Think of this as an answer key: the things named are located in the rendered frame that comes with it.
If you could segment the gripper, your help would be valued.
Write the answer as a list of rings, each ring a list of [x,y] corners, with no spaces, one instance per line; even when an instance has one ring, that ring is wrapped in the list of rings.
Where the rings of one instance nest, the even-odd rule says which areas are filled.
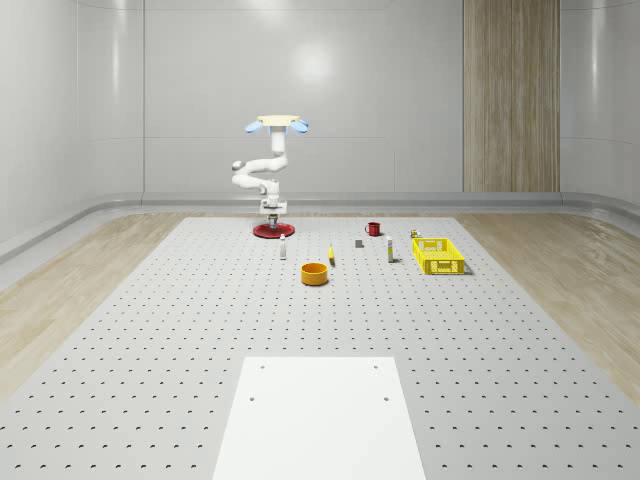
[[[275,198],[263,198],[260,204],[260,213],[267,216],[270,228],[276,228],[278,218],[287,213],[287,202]]]

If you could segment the red plate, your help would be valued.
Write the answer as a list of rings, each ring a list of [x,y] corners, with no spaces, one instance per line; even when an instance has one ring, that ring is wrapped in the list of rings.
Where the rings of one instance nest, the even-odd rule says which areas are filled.
[[[295,227],[290,224],[277,223],[275,226],[261,224],[253,229],[253,233],[261,238],[279,239],[281,236],[288,237],[295,233]]]

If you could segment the yellow bowl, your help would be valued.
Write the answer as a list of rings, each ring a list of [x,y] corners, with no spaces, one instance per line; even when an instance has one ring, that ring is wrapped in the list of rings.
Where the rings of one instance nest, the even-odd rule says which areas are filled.
[[[306,263],[301,266],[301,282],[309,286],[320,286],[328,282],[328,267],[322,263]]]

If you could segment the yellow basket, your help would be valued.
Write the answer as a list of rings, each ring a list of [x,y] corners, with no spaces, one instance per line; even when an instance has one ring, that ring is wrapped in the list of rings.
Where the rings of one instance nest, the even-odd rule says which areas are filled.
[[[412,253],[425,274],[464,273],[464,257],[447,238],[413,238]]]

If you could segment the white board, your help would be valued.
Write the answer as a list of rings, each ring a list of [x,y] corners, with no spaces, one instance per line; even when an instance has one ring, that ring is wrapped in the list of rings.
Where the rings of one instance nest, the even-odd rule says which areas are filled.
[[[391,357],[248,357],[213,480],[425,480]]]

